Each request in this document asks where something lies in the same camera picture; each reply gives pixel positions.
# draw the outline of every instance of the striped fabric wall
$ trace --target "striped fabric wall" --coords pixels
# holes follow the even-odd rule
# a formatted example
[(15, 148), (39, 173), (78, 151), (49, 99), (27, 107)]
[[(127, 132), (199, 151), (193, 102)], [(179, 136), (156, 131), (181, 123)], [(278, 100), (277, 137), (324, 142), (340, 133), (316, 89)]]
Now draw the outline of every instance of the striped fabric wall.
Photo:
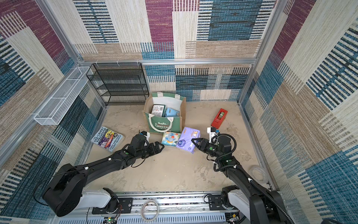
[[(255, 57), (275, 2), (48, 0), (80, 57), (93, 61)], [(193, 101), (237, 100), (250, 65), (214, 66), (145, 66), (145, 71), (151, 92)]]
[[(58, 126), (35, 126), (1, 167), (0, 223), (45, 223), (50, 208), (35, 202), (33, 189), (64, 164), (79, 164), (101, 112), (86, 84)], [(38, 200), (46, 184), (38, 188)]]
[(151, 92), (170, 92), (187, 101), (237, 100), (252, 65), (143, 66)]
[(34, 0), (0, 8), (0, 145), (74, 65)]
[(296, 223), (358, 223), (358, 1), (289, 0), (242, 106)]
[(48, 0), (84, 60), (255, 57), (276, 0)]

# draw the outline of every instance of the box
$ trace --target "box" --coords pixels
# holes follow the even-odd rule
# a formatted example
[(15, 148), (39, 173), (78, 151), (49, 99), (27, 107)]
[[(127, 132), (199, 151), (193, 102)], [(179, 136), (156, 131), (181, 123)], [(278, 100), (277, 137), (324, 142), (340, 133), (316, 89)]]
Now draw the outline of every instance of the box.
[(165, 146), (176, 146), (180, 138), (180, 133), (164, 132), (161, 143)]
[(192, 142), (192, 138), (200, 138), (200, 131), (197, 129), (184, 127), (176, 147), (194, 154), (195, 145)]
[(165, 113), (165, 105), (153, 105), (152, 108), (152, 115), (158, 116), (158, 117), (164, 117)]
[(176, 111), (172, 108), (167, 108), (165, 110), (165, 113), (164, 113), (164, 117), (165, 118), (169, 118), (169, 117), (179, 117), (180, 116), (180, 112), (179, 111)]

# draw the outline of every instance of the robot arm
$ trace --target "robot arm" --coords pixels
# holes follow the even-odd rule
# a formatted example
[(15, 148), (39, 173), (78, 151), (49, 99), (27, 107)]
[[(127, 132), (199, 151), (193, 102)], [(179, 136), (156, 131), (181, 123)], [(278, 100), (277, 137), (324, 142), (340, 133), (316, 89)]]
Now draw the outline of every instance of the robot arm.
[(232, 180), (235, 185), (224, 187), (221, 193), (223, 207), (238, 208), (252, 224), (293, 223), (285, 210), (282, 197), (277, 191), (269, 191), (243, 169), (232, 152), (236, 148), (235, 139), (228, 134), (218, 134), (210, 142), (205, 138), (192, 139), (195, 146), (202, 152), (216, 157), (214, 171), (221, 171)]
[[(103, 208), (108, 213), (116, 211), (119, 200), (114, 192), (106, 188), (83, 191), (83, 188), (99, 177), (127, 168), (138, 158), (145, 159), (160, 153), (164, 145), (159, 142), (149, 144), (146, 135), (146, 132), (135, 135), (130, 144), (104, 159), (79, 166), (63, 165), (44, 189), (42, 198), (58, 217), (83, 207)], [(223, 188), (223, 206), (227, 209), (235, 206), (252, 224), (269, 224), (272, 220), (278, 223), (293, 223), (284, 209), (281, 196), (276, 191), (268, 191), (253, 180), (232, 156), (236, 148), (235, 139), (227, 134), (218, 134), (215, 137), (218, 145), (213, 144), (213, 139), (213, 143), (210, 143), (205, 138), (192, 139), (192, 142), (200, 151), (216, 157), (214, 171), (223, 172), (236, 184)], [(233, 149), (229, 137), (234, 141)]]
[(164, 145), (159, 142), (149, 144), (144, 134), (146, 132), (135, 135), (130, 144), (104, 159), (79, 166), (63, 165), (57, 172), (59, 175), (55, 175), (43, 191), (42, 198), (59, 217), (82, 207), (83, 204), (89, 207), (86, 199), (90, 198), (88, 195), (100, 199), (91, 200), (95, 201), (96, 207), (106, 207), (108, 211), (114, 211), (117, 208), (117, 196), (111, 190), (103, 189), (95, 192), (82, 192), (82, 190), (97, 178), (127, 168), (134, 164), (136, 159), (145, 159), (163, 150)]

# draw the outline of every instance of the white mesh basket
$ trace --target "white mesh basket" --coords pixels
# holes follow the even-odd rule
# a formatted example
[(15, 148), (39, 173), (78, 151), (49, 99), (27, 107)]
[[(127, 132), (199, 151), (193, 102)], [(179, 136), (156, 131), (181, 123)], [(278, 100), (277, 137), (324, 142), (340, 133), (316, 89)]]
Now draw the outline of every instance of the white mesh basket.
[(34, 119), (40, 125), (58, 125), (92, 75), (89, 67), (77, 67), (40, 109)]

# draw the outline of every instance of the green bag handle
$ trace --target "green bag handle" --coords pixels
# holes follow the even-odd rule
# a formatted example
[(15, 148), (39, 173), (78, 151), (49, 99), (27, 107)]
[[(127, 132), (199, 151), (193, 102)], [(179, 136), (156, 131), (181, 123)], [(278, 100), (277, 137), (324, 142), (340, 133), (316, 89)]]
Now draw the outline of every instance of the green bag handle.
[(150, 126), (152, 127), (152, 129), (154, 129), (155, 131), (157, 132), (167, 132), (171, 129), (171, 126), (173, 125), (173, 121), (174, 121), (174, 118), (173, 117), (170, 117), (170, 118), (167, 118), (169, 121), (170, 121), (170, 125), (167, 129), (165, 130), (159, 130), (159, 129), (156, 129), (156, 127), (152, 124), (152, 117), (154, 117), (154, 115), (152, 114), (148, 114), (148, 119), (149, 119), (149, 123), (150, 123)]

